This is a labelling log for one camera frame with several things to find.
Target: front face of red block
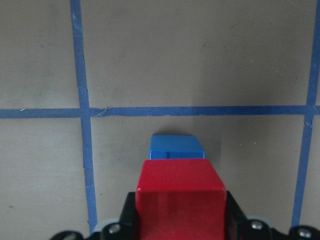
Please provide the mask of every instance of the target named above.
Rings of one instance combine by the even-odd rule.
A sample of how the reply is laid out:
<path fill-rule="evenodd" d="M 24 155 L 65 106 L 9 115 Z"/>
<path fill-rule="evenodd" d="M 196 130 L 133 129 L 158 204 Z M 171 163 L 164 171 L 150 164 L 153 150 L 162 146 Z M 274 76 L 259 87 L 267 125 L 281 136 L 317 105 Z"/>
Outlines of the front face of red block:
<path fill-rule="evenodd" d="M 136 190 L 141 240 L 225 240 L 226 189 L 206 159 L 146 160 Z"/>

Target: top face of red block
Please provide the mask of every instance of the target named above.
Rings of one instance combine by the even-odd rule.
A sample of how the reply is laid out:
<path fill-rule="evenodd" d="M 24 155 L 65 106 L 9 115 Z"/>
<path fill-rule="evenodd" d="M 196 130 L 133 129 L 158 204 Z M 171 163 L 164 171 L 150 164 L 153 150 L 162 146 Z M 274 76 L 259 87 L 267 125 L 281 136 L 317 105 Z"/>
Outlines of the top face of red block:
<path fill-rule="evenodd" d="M 137 191 L 225 190 L 223 182 L 207 159 L 146 160 Z"/>

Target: vertical blue tape strip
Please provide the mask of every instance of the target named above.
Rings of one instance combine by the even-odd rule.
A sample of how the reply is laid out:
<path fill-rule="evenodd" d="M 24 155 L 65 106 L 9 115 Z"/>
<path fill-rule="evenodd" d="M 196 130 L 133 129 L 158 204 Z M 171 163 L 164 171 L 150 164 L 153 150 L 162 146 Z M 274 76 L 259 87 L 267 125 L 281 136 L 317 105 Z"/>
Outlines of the vertical blue tape strip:
<path fill-rule="evenodd" d="M 320 0 L 316 3 L 315 11 L 315 22 L 314 22 L 314 33 L 313 33 L 313 44 L 312 44 L 312 55 L 311 55 L 311 66 L 308 84 L 308 93 L 306 99 L 306 105 L 309 107 L 316 108 L 317 100 L 317 89 L 318 89 L 318 78 L 320 70 Z M 302 133 L 302 143 L 299 159 L 299 168 L 295 186 L 295 195 L 292 211 L 291 226 L 295 227 L 300 224 L 300 217 L 303 206 L 308 160 L 312 139 L 314 114 L 308 113 L 304 117 L 304 127 Z"/>
<path fill-rule="evenodd" d="M 89 228 L 90 233 L 92 233 L 95 226 L 97 225 L 97 207 L 94 185 L 91 122 L 89 111 L 89 96 L 87 90 L 86 65 L 83 51 L 84 40 L 80 0 L 70 0 L 70 11 L 72 22 L 76 82 L 78 87 L 80 105 L 85 193 L 88 210 Z"/>

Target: floor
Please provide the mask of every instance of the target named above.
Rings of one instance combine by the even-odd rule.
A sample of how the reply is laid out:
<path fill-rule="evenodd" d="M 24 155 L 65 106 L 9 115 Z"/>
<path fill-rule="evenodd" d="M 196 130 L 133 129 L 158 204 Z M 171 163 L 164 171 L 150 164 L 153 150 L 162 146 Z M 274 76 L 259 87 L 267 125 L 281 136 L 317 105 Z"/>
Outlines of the floor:
<path fill-rule="evenodd" d="M 320 229 L 320 2 L 3 0 L 0 23 L 1 239 L 118 217 L 153 134 L 196 136 L 247 215 Z"/>

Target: bolt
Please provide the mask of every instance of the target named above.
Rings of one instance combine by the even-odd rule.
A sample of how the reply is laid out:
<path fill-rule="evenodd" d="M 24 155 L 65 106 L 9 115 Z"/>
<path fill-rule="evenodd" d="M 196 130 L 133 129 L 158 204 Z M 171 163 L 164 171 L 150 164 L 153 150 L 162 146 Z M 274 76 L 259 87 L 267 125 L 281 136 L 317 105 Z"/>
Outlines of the bolt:
<path fill-rule="evenodd" d="M 260 221 L 252 221 L 251 227 L 256 230 L 261 230 L 264 227 L 264 225 Z"/>
<path fill-rule="evenodd" d="M 306 228 L 299 228 L 298 234 L 299 234 L 300 237 L 303 237 L 303 238 L 306 238 L 306 239 L 309 239 L 312 236 L 311 232 Z"/>
<path fill-rule="evenodd" d="M 115 224 L 112 224 L 110 227 L 109 227 L 109 233 L 110 234 L 116 234 L 117 232 L 119 232 L 121 229 L 121 226 L 117 223 Z"/>
<path fill-rule="evenodd" d="M 69 235 L 65 236 L 62 240 L 76 240 L 77 235 L 75 233 L 70 233 Z"/>

